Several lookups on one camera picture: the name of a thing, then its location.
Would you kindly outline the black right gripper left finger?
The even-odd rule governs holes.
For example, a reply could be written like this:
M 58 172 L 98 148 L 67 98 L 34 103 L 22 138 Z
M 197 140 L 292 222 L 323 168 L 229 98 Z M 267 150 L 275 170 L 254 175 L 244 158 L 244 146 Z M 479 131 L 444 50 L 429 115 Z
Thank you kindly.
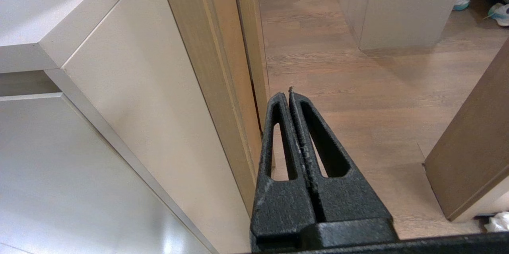
M 287 181 L 275 181 L 271 176 L 275 125 L 281 131 Z M 301 231 L 316 222 L 303 164 L 286 95 L 277 93 L 268 102 L 262 136 L 250 225 L 253 252 L 295 251 L 302 246 Z

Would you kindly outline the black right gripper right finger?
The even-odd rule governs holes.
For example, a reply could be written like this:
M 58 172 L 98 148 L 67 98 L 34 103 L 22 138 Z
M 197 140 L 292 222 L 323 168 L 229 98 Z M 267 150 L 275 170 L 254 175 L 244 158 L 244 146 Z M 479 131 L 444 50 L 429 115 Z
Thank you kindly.
M 289 109 L 320 223 L 393 218 L 313 102 L 289 89 Z

